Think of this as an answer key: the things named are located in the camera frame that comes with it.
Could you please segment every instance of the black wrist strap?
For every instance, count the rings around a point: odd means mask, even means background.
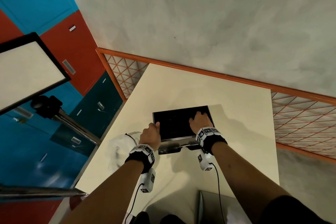
[[[141,161],[143,163],[142,174],[148,173],[155,161],[154,150],[147,144],[139,144],[130,151],[125,163],[129,160]]]
[[[196,134],[196,141],[208,153],[213,155],[211,148],[216,142],[224,142],[228,144],[223,135],[215,128],[201,128]]]

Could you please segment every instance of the metal rod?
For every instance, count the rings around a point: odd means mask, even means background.
[[[87,196],[88,194],[73,188],[40,188],[40,187],[11,187],[0,186],[0,200],[49,198],[49,197],[73,197]]]
[[[73,119],[71,119],[65,111],[60,109],[57,115],[55,115],[53,120],[59,121],[62,124],[66,125],[67,127],[71,128],[78,134],[84,136],[89,141],[93,142],[95,145],[101,145],[102,141],[96,137],[94,134],[92,134],[87,129],[83,128],[81,125],[79,125],[77,122],[75,122]]]

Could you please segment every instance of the white table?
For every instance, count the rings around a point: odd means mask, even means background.
[[[203,105],[229,146],[279,184],[269,89],[149,64],[76,188],[91,193],[111,175],[108,142],[115,136],[147,128],[153,112]],[[198,190],[218,193],[216,172],[200,169],[199,151],[157,155],[153,191],[138,193],[132,214],[147,209],[157,220],[172,213],[194,223]],[[233,197],[221,171],[219,180],[221,194]]]

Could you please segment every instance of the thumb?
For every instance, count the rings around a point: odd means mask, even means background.
[[[160,122],[155,123],[156,131],[160,132]]]

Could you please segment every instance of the black screen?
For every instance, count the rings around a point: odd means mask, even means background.
[[[154,112],[154,124],[158,121],[160,122],[161,140],[194,136],[195,133],[192,132],[189,126],[189,119],[194,118],[197,111],[200,111],[202,114],[206,113],[213,124],[207,105],[163,112]]]

